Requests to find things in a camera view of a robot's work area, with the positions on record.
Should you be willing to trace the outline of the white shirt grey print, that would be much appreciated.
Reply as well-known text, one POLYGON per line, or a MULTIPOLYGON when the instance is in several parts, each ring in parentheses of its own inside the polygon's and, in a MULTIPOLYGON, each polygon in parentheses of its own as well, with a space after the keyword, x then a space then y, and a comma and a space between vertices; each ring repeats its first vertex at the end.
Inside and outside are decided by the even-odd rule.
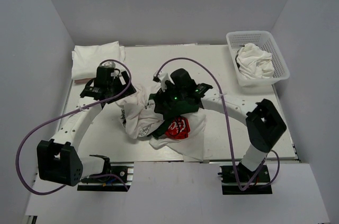
POLYGON ((163 115, 155 113, 155 102, 150 99, 152 94, 160 89, 158 85, 145 87, 141 84, 134 86, 136 92, 116 102, 121 109, 121 123, 126 134, 137 139, 148 136, 163 122, 163 115))

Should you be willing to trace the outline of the white shirt red logo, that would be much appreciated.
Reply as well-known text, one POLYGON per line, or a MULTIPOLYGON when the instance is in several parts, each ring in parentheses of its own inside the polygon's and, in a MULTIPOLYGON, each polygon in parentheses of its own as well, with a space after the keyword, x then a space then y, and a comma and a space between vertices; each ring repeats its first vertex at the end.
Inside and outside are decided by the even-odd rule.
POLYGON ((186 139, 164 139, 151 138, 149 144, 154 149, 161 149, 165 146, 183 155, 185 162, 201 162, 203 161, 203 148, 204 148, 204 130, 206 127, 206 115, 203 111, 199 110, 196 113, 184 115, 188 118, 191 131, 188 133, 186 139))

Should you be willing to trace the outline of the plain white t shirt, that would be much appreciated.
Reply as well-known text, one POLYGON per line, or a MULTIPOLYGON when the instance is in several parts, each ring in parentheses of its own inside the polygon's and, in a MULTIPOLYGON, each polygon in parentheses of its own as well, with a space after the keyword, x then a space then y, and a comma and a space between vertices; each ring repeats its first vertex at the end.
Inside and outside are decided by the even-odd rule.
POLYGON ((237 51, 236 65, 243 79, 269 79, 273 77, 272 54, 253 43, 242 45, 237 51))

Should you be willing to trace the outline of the dark green t shirt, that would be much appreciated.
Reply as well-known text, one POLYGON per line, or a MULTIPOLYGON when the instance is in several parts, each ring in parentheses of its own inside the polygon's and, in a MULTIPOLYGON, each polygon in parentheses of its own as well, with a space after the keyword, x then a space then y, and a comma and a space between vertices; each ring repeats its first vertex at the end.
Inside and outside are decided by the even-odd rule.
POLYGON ((188 133, 191 131, 191 128, 188 123, 188 118, 185 118, 184 115, 187 114, 182 114, 174 118, 163 118, 164 122, 151 133, 152 137, 155 139, 164 139, 168 137, 176 140, 188 138, 188 133))

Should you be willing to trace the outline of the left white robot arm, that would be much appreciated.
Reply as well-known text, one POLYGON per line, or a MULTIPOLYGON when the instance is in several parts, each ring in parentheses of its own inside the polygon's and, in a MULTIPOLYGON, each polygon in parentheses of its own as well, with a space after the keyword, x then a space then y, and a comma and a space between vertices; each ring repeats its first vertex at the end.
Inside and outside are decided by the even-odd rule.
POLYGON ((88 128, 107 104, 136 92, 128 70, 100 65, 79 95, 71 114, 50 140, 37 146, 38 172, 42 180, 75 186, 86 177, 107 181, 112 175, 109 158, 102 155, 80 156, 78 149, 88 128))

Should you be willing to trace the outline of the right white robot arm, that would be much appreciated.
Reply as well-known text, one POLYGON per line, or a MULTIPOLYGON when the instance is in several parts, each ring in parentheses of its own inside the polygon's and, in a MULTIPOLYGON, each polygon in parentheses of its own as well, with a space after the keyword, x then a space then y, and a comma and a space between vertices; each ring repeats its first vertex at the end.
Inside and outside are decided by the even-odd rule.
POLYGON ((197 84, 183 68, 171 74, 155 72, 153 80, 160 83, 154 111, 165 120, 205 109, 227 114, 247 127, 250 146, 239 163, 240 177, 246 181, 257 177, 259 165, 287 129, 270 100, 248 102, 222 95, 211 85, 197 84))

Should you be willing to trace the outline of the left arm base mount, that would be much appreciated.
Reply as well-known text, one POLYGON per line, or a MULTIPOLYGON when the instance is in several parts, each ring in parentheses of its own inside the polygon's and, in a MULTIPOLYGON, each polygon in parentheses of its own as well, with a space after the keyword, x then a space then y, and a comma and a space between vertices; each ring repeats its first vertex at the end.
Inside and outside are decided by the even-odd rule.
POLYGON ((86 192, 127 192, 131 186, 134 172, 132 163, 112 163, 110 176, 101 178, 86 177, 78 185, 78 191, 86 192))

